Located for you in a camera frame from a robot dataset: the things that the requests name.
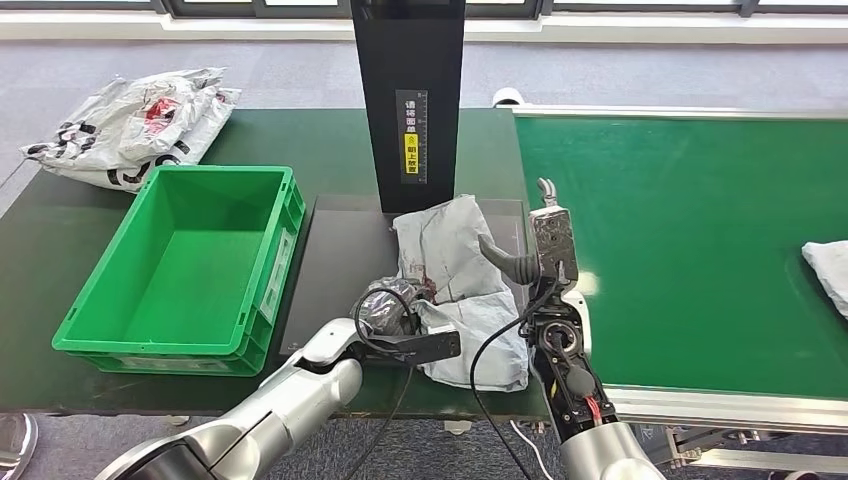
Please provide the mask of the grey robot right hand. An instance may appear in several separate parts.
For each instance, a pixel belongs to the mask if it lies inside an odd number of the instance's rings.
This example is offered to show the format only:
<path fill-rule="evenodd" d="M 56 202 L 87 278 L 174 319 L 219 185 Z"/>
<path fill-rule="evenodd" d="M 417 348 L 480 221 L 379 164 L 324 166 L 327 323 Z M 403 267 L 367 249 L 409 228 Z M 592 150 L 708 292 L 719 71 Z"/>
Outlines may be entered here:
<path fill-rule="evenodd" d="M 548 178 L 537 179 L 537 186 L 542 193 L 545 207 L 558 205 L 557 189 L 554 182 Z M 512 282 L 518 285 L 530 285 L 538 281 L 540 264 L 535 255 L 513 256 L 497 247 L 495 243 L 485 235 L 478 236 L 478 245 L 483 257 L 494 265 L 501 273 L 506 275 Z"/>

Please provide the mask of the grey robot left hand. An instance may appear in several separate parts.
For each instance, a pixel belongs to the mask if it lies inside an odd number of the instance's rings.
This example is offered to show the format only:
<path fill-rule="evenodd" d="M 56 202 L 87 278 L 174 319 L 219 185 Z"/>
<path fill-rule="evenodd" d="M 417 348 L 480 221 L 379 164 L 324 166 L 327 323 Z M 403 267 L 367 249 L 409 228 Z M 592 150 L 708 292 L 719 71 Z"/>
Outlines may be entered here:
<path fill-rule="evenodd" d="M 423 333 L 420 316 L 412 309 L 417 300 L 431 301 L 435 291 L 419 280 L 382 277 L 372 281 L 354 303 L 350 317 L 359 319 L 379 336 Z"/>

